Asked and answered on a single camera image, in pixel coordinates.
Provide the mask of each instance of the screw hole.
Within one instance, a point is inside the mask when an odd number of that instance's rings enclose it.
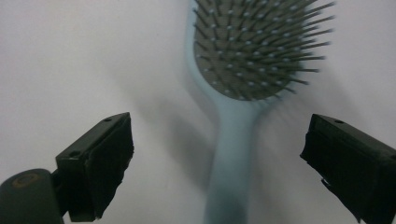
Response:
[[[70,152],[69,156],[70,157],[77,157],[79,154],[80,154],[79,151],[72,151],[72,152]]]

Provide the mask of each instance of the bristle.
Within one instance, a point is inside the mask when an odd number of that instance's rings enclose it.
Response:
[[[308,50],[327,46],[314,37],[317,19],[329,3],[312,7],[317,0],[196,0],[195,53],[206,81],[217,91],[238,100],[260,100],[281,90],[294,92],[290,82],[306,69],[302,62],[323,60]]]

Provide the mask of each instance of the white background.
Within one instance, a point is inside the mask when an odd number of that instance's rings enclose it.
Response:
[[[54,171],[94,124],[129,111],[134,158],[97,223],[202,223],[218,115],[184,61],[188,12],[185,0],[1,1],[0,182]],[[396,1],[327,14],[327,60],[309,64],[321,72],[259,123],[251,224],[357,223],[299,157],[312,113],[396,147]]]

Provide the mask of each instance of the hairbrush handle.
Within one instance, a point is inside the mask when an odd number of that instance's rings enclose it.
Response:
[[[253,130],[262,108],[237,103],[219,105],[219,141],[207,192],[205,224],[247,223]]]

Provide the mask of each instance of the hairbrush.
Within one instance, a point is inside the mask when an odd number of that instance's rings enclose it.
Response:
[[[304,61],[323,60],[312,50],[332,32],[317,19],[333,2],[314,0],[191,0],[187,62],[195,82],[219,111],[219,141],[205,207],[205,224],[247,223],[253,127],[260,114],[299,72],[318,72]]]

